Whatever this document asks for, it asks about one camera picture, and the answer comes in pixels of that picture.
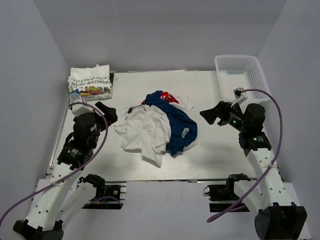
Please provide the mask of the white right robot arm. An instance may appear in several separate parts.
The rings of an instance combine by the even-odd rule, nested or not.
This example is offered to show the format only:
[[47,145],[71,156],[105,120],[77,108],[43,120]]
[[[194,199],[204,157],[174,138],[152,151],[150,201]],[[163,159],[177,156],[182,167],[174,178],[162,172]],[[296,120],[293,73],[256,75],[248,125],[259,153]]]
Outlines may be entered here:
[[238,130],[239,145],[251,164],[256,181],[244,174],[230,175],[226,195],[256,214],[254,228],[261,240],[298,240],[307,219],[303,206],[288,194],[274,159],[268,137],[263,132],[265,108],[257,103],[242,112],[238,103],[220,101],[199,113],[208,124],[230,125]]

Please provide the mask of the white red print t shirt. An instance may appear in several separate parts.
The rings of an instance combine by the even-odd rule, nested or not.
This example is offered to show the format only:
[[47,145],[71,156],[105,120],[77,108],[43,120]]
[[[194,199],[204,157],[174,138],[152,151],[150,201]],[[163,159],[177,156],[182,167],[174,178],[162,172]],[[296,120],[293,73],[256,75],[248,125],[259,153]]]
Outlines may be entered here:
[[[173,96],[193,109],[187,99]],[[161,167],[163,155],[169,153],[166,147],[171,136],[170,123],[162,110],[144,104],[144,100],[127,107],[115,123],[114,129],[122,136],[121,148],[124,151],[140,152],[144,161]]]

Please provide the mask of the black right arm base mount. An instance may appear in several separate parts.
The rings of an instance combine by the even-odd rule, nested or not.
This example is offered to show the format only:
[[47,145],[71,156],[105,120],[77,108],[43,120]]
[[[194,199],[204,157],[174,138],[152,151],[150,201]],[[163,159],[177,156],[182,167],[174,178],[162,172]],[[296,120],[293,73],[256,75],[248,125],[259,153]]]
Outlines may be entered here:
[[203,189],[203,194],[209,196],[209,210],[220,213],[236,202],[239,197],[234,192],[235,182],[251,181],[246,174],[231,174],[224,184],[209,184]]

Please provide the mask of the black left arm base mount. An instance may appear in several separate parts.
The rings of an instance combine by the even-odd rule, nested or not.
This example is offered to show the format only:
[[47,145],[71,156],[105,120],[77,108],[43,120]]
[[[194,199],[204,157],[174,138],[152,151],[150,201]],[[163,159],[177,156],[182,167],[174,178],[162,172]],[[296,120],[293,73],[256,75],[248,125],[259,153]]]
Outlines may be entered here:
[[123,185],[106,183],[105,179],[95,175],[88,174],[86,177],[80,177],[77,182],[77,188],[80,188],[82,183],[91,185],[94,189],[95,196],[90,199],[82,209],[91,210],[121,210],[123,207],[122,201],[125,199],[121,197],[124,193],[121,191]]

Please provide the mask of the blue t shirt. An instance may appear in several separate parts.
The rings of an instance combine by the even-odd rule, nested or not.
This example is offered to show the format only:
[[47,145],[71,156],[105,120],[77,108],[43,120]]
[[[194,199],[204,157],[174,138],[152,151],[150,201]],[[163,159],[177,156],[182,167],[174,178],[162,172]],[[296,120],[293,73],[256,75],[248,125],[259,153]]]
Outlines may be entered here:
[[170,140],[166,150],[171,156],[193,148],[197,144],[198,125],[188,116],[191,106],[167,91],[157,90],[143,101],[163,111],[170,124]]

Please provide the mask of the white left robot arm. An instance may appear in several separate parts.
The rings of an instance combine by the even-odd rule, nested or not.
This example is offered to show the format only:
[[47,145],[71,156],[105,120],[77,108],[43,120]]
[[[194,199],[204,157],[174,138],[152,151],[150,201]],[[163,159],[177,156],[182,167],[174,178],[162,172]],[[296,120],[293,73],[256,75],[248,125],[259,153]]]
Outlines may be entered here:
[[95,174],[81,176],[82,170],[97,156],[103,144],[101,133],[118,120],[115,108],[98,101],[70,104],[73,131],[66,137],[54,165],[49,185],[39,190],[41,197],[13,231],[23,240],[61,240],[64,227],[85,205],[94,204],[106,194],[106,181]]

